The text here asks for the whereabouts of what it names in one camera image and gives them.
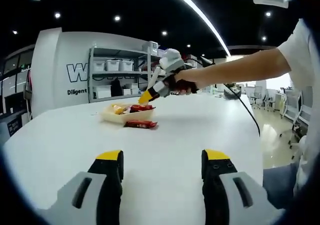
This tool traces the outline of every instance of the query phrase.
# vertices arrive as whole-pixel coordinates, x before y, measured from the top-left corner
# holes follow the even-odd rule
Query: white table
[[[248,97],[241,98],[251,110]],[[7,141],[4,155],[33,206],[49,208],[57,191],[97,155],[117,149],[124,152],[122,225],[205,224],[203,149],[225,152],[238,171],[262,184],[260,137],[240,101],[207,94],[159,98],[152,102],[157,130],[101,122],[96,113],[114,102],[47,111]]]

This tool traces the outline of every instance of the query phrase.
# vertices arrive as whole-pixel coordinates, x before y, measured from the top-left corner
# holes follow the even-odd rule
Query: ceiling
[[[207,15],[227,46],[278,46],[298,21],[294,4],[289,9],[257,5],[253,0],[193,0]],[[207,58],[225,56],[221,45],[201,18],[182,0],[1,0],[0,57],[34,44],[39,31],[62,27],[62,31],[90,31],[156,41]],[[55,19],[54,12],[61,18]],[[119,22],[114,21],[120,15]],[[231,50],[231,54],[257,49]]]

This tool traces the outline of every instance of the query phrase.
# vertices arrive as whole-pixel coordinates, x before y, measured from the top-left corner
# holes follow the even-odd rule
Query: glossy floor
[[[281,119],[277,111],[254,109],[253,112],[261,132],[263,168],[268,169],[290,164],[295,151],[290,149],[288,145],[291,133],[285,133],[282,137],[279,135],[283,131],[289,130],[292,124],[285,118]]]

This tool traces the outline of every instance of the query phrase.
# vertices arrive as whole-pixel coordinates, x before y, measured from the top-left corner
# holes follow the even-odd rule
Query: gray jeans
[[[277,209],[286,209],[294,197],[299,163],[263,170],[263,187],[269,202]]]

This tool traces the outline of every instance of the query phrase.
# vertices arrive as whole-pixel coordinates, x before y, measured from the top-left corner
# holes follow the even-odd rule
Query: paper tray
[[[123,106],[131,106],[134,104],[114,103],[112,105],[118,105],[123,107]],[[112,105],[106,107],[101,112],[101,117],[105,121],[117,123],[117,124],[125,124],[127,121],[130,121],[130,120],[150,121],[154,112],[154,109],[152,109],[147,111],[138,111],[138,112],[133,112],[128,114],[118,115],[118,114],[115,114],[115,111]]]

